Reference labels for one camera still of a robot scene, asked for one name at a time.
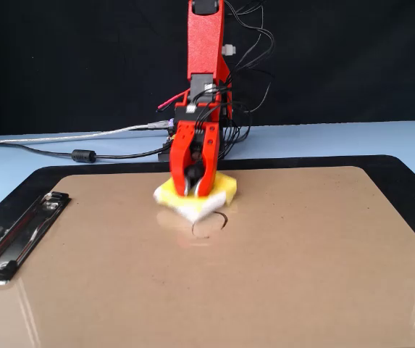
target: brown clipboard board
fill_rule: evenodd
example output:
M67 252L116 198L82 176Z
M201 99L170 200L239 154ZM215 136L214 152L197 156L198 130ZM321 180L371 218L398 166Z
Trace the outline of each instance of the brown clipboard board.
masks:
M157 206L166 173L60 180L72 201L0 289L0 345L415 347L415 232L365 171L226 173L224 227Z

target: yellow sponge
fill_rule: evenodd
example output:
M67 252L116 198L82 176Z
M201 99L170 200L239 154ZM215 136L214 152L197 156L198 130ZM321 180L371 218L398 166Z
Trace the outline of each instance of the yellow sponge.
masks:
M155 190L154 198L157 203L175 209L190 222L195 223L224 204L231 203L235 194L236 179L216 172L214 186L208 196L195 197L192 193L179 196L170 178Z

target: red robot arm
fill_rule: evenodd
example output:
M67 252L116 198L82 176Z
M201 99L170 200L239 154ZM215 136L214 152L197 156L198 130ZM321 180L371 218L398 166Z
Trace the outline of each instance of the red robot arm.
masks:
M224 0L189 0L190 89L175 104L176 134L169 155L170 172L181 196L191 189L196 196L210 193L222 137L220 115L231 117L231 92L217 90L231 87L225 86L230 71L222 56L224 20Z

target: clipboard clip lever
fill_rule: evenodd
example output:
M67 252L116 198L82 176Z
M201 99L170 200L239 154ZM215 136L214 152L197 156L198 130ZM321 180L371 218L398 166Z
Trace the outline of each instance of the clipboard clip lever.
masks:
M11 228L0 227L0 285L7 284L70 202L68 194L38 197Z

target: blue table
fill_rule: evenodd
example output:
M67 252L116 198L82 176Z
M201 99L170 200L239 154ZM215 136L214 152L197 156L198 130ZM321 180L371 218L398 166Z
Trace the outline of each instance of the blue table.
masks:
M90 149L97 154L133 154L161 147L167 132L134 131L115 136L53 144L31 144L37 149L71 152ZM0 138L41 138L0 136ZM389 123L340 123L254 127L249 138L237 144L229 159L271 157L322 157L363 154L395 156L415 172L415 121ZM122 162L154 162L157 156ZM107 160L102 163L113 163ZM41 156L21 149L0 147L0 201L38 168L54 165L79 165L71 159Z

